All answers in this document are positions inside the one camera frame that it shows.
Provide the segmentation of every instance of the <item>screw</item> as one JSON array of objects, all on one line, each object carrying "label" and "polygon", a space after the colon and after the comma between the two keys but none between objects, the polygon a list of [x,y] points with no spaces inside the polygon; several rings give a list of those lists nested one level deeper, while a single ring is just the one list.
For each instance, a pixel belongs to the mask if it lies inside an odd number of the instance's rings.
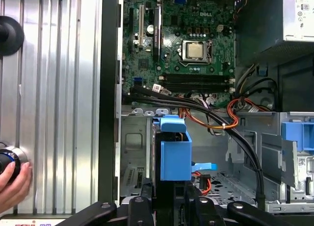
[{"label": "screw", "polygon": [[110,207],[110,205],[108,204],[108,203],[104,203],[103,205],[102,205],[102,208],[109,208]]},{"label": "screw", "polygon": [[142,198],[137,198],[135,199],[136,202],[143,202],[143,199]]},{"label": "screw", "polygon": [[201,202],[201,203],[207,203],[208,200],[207,200],[206,198],[200,198],[200,202]]},{"label": "screw", "polygon": [[243,209],[243,205],[241,205],[240,203],[234,203],[234,207],[237,209]]}]

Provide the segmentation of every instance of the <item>power supply unit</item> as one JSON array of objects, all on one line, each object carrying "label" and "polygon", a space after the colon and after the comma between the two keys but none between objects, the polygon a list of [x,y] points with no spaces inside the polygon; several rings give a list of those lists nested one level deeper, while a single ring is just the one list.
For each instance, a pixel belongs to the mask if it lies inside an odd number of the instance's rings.
[{"label": "power supply unit", "polygon": [[314,52],[314,0],[242,0],[237,64],[282,64]]}]

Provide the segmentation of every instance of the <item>pcie slot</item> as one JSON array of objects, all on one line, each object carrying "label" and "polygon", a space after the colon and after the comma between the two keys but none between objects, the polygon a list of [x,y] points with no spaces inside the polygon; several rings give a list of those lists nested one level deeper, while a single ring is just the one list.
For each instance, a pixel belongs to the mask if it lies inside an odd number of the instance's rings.
[{"label": "pcie slot", "polygon": [[157,7],[154,10],[154,48],[153,48],[153,60],[159,61],[160,57],[160,35],[161,35],[161,7]]},{"label": "pcie slot", "polygon": [[129,42],[128,42],[129,53],[132,53],[132,50],[133,50],[133,28],[134,28],[134,9],[130,8],[130,13],[129,13]]},{"label": "pcie slot", "polygon": [[139,20],[138,20],[138,44],[140,46],[143,46],[143,40],[144,40],[144,13],[145,13],[145,7],[144,5],[139,6]]}]

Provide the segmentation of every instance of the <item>dell logo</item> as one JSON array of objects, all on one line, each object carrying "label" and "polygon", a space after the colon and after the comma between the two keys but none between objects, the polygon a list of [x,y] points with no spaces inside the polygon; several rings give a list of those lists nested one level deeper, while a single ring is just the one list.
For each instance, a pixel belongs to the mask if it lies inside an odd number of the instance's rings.
[{"label": "dell logo", "polygon": [[211,14],[210,14],[210,13],[207,13],[207,12],[200,12],[200,16],[203,16],[203,17],[210,17]]}]

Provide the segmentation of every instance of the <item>motherboard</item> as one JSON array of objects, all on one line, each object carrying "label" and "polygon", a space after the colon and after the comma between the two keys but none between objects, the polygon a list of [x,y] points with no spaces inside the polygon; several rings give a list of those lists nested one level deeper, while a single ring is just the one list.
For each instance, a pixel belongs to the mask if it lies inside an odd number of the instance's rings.
[{"label": "motherboard", "polygon": [[140,85],[225,107],[235,68],[233,3],[124,0],[124,92]]}]

